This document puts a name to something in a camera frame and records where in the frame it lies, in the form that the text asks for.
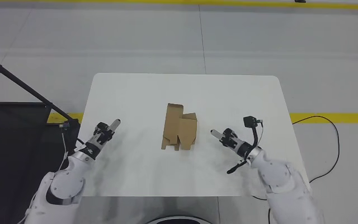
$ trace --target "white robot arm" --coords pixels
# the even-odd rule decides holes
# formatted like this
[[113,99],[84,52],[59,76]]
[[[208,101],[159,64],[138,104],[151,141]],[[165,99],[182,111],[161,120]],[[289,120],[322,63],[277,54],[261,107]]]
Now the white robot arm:
[[287,162],[270,160],[265,151],[257,147],[255,126],[262,121],[246,117],[244,122],[246,127],[253,129],[253,146],[240,140],[229,128],[223,134],[211,130],[214,137],[244,160],[229,170],[228,174],[246,163],[251,168],[257,168],[266,189],[268,204],[278,224],[324,224],[323,213],[318,209],[300,173]]
[[33,204],[26,211],[25,224],[74,222],[86,182],[84,175],[119,124],[119,119],[110,126],[99,123],[92,138],[68,157],[69,165],[66,169],[49,172],[44,176]]

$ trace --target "yellow floor line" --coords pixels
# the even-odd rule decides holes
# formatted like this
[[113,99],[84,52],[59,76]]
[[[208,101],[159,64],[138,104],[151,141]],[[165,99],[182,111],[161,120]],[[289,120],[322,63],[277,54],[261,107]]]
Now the yellow floor line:
[[[77,118],[79,122],[82,122],[83,113],[69,113],[72,118]],[[307,118],[313,115],[325,116],[334,123],[346,123],[346,124],[357,124],[358,123],[358,113],[290,113],[291,121],[296,122],[300,119]],[[49,116],[48,123],[63,123],[66,121],[66,118],[61,116],[58,113],[52,113]],[[328,123],[328,121],[321,118],[311,118],[303,121],[302,123],[306,124],[322,124]]]
[[293,8],[334,8],[358,10],[358,4],[328,2],[269,2],[269,1],[235,1],[235,0],[0,0],[0,2],[58,2],[58,3],[153,3],[153,4],[206,4],[216,6],[245,7],[293,7]]

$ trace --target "white table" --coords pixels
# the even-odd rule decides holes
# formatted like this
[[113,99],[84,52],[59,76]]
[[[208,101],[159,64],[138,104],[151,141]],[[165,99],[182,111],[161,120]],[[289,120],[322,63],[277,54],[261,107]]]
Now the white table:
[[[196,113],[197,138],[190,151],[161,149],[169,102]],[[252,131],[243,124],[249,115],[263,119],[260,146],[271,158],[291,162],[309,185],[276,77],[99,73],[79,137],[88,140],[98,122],[119,118],[122,123],[88,173],[84,195],[263,197],[256,170],[243,166],[226,174],[239,157],[210,134],[230,127],[252,143]]]

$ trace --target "cardboard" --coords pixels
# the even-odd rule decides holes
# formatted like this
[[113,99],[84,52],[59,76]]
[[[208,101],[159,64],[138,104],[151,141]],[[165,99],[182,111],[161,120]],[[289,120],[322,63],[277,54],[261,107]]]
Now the cardboard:
[[184,107],[180,104],[168,104],[164,124],[162,149],[174,146],[176,151],[181,145],[182,150],[190,150],[195,144],[197,119],[196,114],[183,114]]

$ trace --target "black cable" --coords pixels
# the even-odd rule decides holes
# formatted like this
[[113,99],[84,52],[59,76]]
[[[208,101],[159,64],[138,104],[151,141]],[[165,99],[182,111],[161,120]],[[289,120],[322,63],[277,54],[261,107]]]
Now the black cable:
[[258,137],[257,137],[257,131],[256,131],[256,128],[252,128],[252,134],[253,134],[253,144],[252,146],[250,147],[250,149],[254,149],[256,148],[257,144],[258,144]]
[[84,144],[84,142],[79,138],[77,138],[77,141],[80,142],[81,144]]
[[340,159],[340,153],[341,153],[341,144],[340,144],[340,134],[338,132],[338,129],[337,127],[335,126],[335,124],[329,120],[328,118],[324,117],[324,116],[319,116],[319,115],[315,115],[315,116],[309,116],[308,118],[304,118],[302,120],[298,120],[297,122],[293,122],[292,124],[297,124],[298,122],[302,122],[304,120],[307,120],[307,119],[310,119],[310,118],[322,118],[322,119],[325,119],[327,121],[329,121],[333,127],[335,128],[335,131],[336,131],[336,134],[337,134],[337,143],[338,143],[338,155],[337,155],[337,159],[336,159],[336,162],[335,164],[333,164],[332,168],[326,172],[325,174],[321,175],[321,176],[317,176],[316,178],[313,178],[312,180],[310,180],[310,183],[312,183],[313,181],[319,179],[319,178],[322,178],[324,176],[326,176],[327,174],[329,174],[330,172],[332,172],[332,170],[336,167],[337,163],[338,163],[338,160]]
[[261,135],[260,138],[258,139],[257,145],[260,144],[262,136],[263,136],[263,124],[261,123]]
[[258,197],[254,196],[254,195],[252,195],[252,197],[253,197],[253,198],[256,198],[256,199],[258,199],[258,200],[267,200],[267,199],[264,199],[264,198],[258,198]]
[[[336,134],[337,134],[337,144],[338,144],[338,155],[337,155],[337,159],[336,159],[336,162],[335,164],[333,164],[332,168],[326,172],[325,174],[321,175],[321,176],[317,176],[316,178],[313,178],[312,180],[310,180],[309,182],[312,183],[313,181],[319,179],[319,178],[322,178],[324,176],[326,176],[327,174],[329,174],[330,172],[332,172],[332,170],[336,167],[337,163],[338,163],[338,160],[340,159],[340,153],[341,153],[341,144],[340,144],[340,134],[338,132],[338,129],[337,127],[335,126],[335,124],[329,120],[328,118],[324,117],[324,116],[319,116],[319,115],[314,115],[314,116],[309,116],[307,118],[304,118],[304,119],[301,119],[301,120],[298,120],[297,122],[293,122],[293,124],[297,124],[297,123],[300,123],[304,120],[307,120],[307,119],[310,119],[310,118],[322,118],[322,119],[325,119],[327,120],[328,122],[330,122],[333,127],[335,128],[335,131],[336,131]],[[254,198],[258,199],[258,200],[267,200],[267,199],[262,199],[262,198],[257,198],[255,196],[253,196]],[[268,224],[271,224],[271,220],[270,220],[270,213],[271,213],[271,208],[268,209],[268,215],[267,215],[267,220],[268,220]]]
[[270,213],[271,213],[271,208],[268,209],[268,213],[267,213],[268,224],[271,224]]

